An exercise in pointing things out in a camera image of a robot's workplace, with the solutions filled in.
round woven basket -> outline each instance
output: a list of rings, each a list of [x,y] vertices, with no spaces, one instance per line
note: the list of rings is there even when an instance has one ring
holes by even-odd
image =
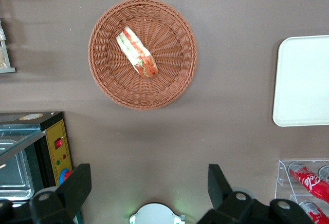
[[[143,79],[116,37],[129,26],[154,57],[159,73]],[[101,90],[133,109],[156,109],[176,100],[191,83],[197,63],[194,34],[181,14],[156,0],[121,2],[97,21],[89,41],[89,65]]]

yellow control panel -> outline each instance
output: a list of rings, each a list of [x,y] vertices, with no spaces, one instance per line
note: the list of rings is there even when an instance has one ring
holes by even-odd
[[[72,172],[64,120],[60,120],[46,130],[46,139],[56,185],[59,186],[61,174]]]

clear acrylic stand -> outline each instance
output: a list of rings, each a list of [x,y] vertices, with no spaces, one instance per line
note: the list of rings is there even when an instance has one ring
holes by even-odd
[[[316,174],[321,167],[329,165],[329,160],[299,161]],[[279,161],[275,198],[289,199],[297,204],[300,204],[302,201],[311,201],[329,216],[329,204],[313,196],[290,175],[288,167],[293,162],[295,161]]]

sandwich slice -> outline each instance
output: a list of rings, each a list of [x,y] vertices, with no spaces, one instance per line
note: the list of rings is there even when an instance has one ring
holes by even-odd
[[[158,74],[154,58],[128,26],[117,36],[117,42],[142,78],[152,78]]]

coca-cola logo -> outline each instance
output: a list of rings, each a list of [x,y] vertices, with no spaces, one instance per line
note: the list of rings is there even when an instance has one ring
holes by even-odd
[[[310,175],[304,180],[304,184],[312,190],[315,185],[320,183],[321,179],[316,175]]]

